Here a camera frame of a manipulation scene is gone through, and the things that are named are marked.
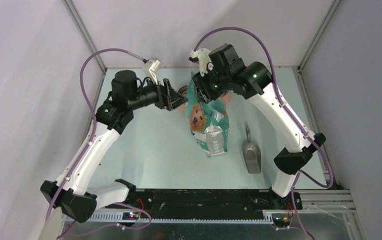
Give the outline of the metal food scoop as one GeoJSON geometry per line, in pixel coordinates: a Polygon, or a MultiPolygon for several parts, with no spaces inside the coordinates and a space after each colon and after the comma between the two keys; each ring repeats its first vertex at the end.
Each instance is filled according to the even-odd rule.
{"type": "Polygon", "coordinates": [[[251,141],[251,131],[245,126],[246,144],[242,149],[244,162],[249,174],[261,173],[261,149],[251,141]]]}

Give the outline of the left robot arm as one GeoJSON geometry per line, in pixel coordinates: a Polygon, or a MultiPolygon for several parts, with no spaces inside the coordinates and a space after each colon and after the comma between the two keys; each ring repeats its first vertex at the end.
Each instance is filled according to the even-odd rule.
{"type": "Polygon", "coordinates": [[[135,185],[125,180],[89,187],[102,158],[133,119],[133,111],[149,105],[172,111],[188,101],[167,78],[162,82],[152,81],[148,76],[140,80],[132,70],[117,72],[111,87],[76,157],[55,181],[46,180],[41,185],[50,206],[60,208],[78,223],[86,222],[96,210],[115,203],[124,208],[136,204],[135,185]]]}

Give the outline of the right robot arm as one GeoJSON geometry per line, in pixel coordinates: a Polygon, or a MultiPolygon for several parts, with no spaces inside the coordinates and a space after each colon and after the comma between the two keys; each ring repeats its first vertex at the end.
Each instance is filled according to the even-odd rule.
{"type": "Polygon", "coordinates": [[[312,158],[326,137],[304,126],[294,110],[276,91],[273,76],[260,62],[245,66],[231,44],[215,50],[201,48],[190,51],[189,60],[199,64],[193,80],[206,100],[216,100],[233,91],[249,100],[269,120],[284,142],[284,149],[274,158],[278,173],[271,187],[270,204],[282,209],[290,202],[289,193],[297,172],[312,158]]]}

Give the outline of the green pet food bag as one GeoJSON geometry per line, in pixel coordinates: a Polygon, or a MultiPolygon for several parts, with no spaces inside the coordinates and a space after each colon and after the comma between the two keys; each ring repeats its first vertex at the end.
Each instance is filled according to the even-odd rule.
{"type": "Polygon", "coordinates": [[[190,133],[206,156],[218,156],[228,152],[229,117],[221,99],[205,102],[191,79],[186,92],[185,117],[190,133]]]}

